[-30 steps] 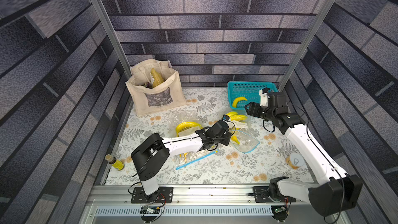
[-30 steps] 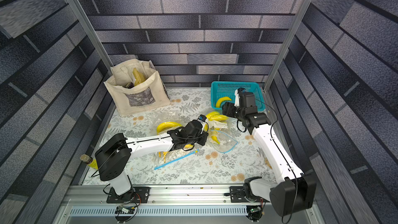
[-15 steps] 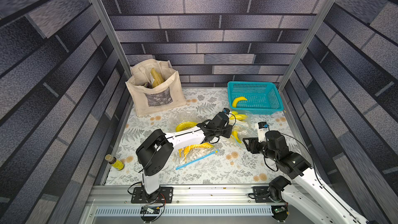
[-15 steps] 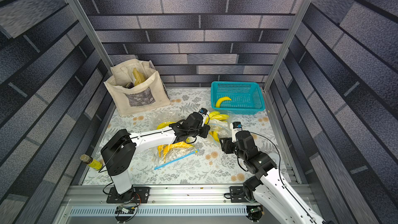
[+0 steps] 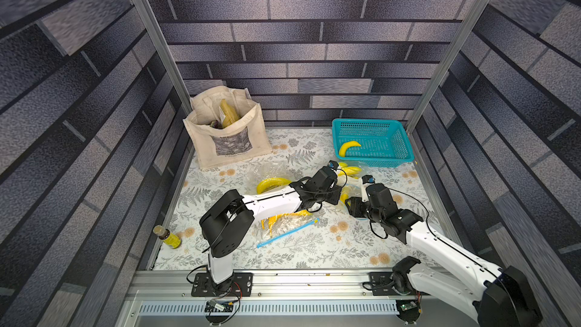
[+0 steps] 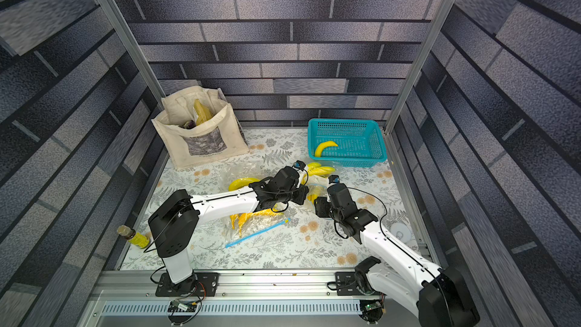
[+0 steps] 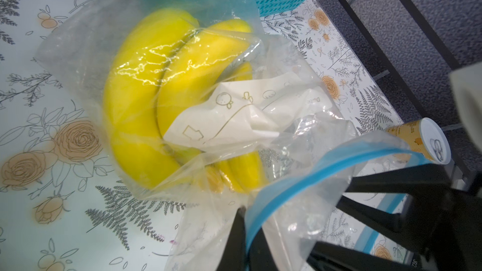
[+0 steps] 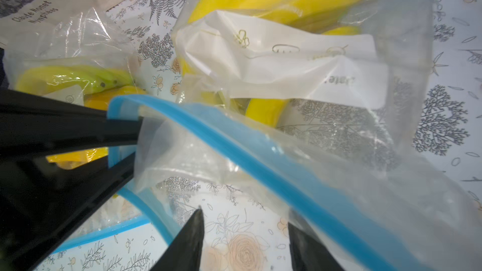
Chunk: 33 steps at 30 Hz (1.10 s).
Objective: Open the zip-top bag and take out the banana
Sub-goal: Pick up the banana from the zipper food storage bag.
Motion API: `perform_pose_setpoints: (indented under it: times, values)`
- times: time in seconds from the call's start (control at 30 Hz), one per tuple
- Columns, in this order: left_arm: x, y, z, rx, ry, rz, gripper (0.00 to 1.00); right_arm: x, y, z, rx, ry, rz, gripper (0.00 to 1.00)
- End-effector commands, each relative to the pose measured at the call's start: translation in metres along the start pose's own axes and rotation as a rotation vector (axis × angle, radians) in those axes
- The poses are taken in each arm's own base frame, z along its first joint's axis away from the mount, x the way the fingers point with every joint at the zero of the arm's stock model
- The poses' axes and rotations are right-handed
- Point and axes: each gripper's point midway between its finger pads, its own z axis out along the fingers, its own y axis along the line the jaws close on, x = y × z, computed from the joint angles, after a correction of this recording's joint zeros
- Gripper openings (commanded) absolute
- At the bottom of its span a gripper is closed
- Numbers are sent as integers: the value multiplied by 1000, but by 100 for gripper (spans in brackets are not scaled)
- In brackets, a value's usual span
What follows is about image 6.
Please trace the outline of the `zip-top bag of bananas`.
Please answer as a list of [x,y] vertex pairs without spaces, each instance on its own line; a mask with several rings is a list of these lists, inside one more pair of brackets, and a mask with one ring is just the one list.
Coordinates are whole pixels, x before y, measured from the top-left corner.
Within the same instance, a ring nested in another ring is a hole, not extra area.
[[[258,182],[268,175],[269,173],[257,161],[250,161],[230,167],[223,174],[223,182],[228,186],[229,191],[235,191],[250,183]],[[268,208],[255,213],[236,213],[223,218],[227,240],[225,247],[234,247],[247,239],[288,223],[288,218],[284,213],[279,213],[283,207],[284,204],[277,204],[276,212]]]
[[322,166],[316,162],[307,164],[306,173],[301,178],[301,185],[308,187],[307,200],[313,206],[317,198],[327,198],[327,188],[330,185],[328,178],[337,175],[334,167]]

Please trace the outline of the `yellow banana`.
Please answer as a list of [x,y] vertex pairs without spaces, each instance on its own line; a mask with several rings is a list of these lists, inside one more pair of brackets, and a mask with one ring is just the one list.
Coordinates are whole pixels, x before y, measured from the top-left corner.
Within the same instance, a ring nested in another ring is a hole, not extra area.
[[322,142],[322,143],[318,144],[314,155],[315,155],[315,157],[322,157],[322,153],[323,153],[323,151],[325,151],[325,149],[334,148],[337,146],[338,146],[338,144],[336,142],[333,142],[333,141]]

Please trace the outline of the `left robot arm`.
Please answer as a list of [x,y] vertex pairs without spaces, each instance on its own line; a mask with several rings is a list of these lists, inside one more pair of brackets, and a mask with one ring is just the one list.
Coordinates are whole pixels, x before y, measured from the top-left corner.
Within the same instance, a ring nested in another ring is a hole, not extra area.
[[196,226],[239,213],[274,210],[277,204],[302,205],[308,187],[307,165],[296,161],[273,177],[266,177],[238,190],[216,195],[174,192],[148,219],[157,255],[163,261],[172,284],[190,278],[194,272],[187,247]]

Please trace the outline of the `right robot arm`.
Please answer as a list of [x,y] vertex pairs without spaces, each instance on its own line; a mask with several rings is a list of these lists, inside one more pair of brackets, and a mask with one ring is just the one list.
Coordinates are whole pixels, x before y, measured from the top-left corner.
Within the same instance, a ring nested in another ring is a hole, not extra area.
[[355,268],[362,293],[379,292],[416,316],[422,326],[476,326],[481,317],[463,275],[416,254],[386,230],[379,218],[360,209],[350,188],[335,183],[314,200],[316,214],[330,218],[341,237],[353,238],[374,255]]

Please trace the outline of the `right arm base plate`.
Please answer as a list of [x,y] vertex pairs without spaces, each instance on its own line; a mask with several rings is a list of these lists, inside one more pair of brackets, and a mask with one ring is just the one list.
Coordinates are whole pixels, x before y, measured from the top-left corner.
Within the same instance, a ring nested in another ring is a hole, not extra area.
[[334,288],[338,296],[363,295],[358,289],[355,272],[336,272]]

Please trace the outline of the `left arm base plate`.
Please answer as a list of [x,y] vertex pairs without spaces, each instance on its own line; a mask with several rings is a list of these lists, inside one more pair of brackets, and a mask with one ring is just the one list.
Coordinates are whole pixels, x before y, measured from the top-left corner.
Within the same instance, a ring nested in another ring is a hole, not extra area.
[[214,297],[218,286],[217,272],[194,272],[189,278],[177,284],[171,281],[169,273],[161,275],[155,296],[159,298]]

